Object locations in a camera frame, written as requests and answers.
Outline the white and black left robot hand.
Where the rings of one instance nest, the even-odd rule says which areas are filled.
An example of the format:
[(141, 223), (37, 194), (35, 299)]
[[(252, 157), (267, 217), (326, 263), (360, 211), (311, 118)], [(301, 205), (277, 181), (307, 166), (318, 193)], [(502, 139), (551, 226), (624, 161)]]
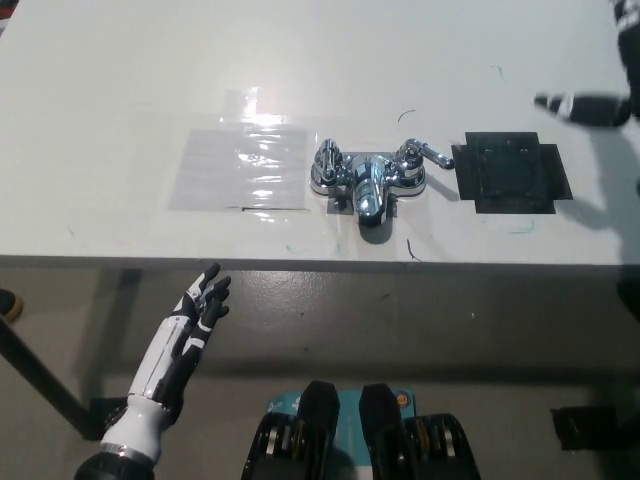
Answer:
[(184, 390), (221, 318), (231, 278), (212, 264), (186, 289), (165, 317), (137, 369), (129, 394), (151, 400), (174, 412), (182, 406)]

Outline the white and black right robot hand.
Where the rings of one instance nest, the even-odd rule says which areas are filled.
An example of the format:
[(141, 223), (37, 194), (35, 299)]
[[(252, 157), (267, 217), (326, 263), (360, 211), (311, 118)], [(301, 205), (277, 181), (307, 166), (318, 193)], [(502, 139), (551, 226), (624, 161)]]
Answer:
[(629, 92), (538, 93), (536, 107), (566, 123), (589, 128), (620, 128), (630, 119), (639, 121), (639, 2), (611, 1), (618, 31), (617, 47)]

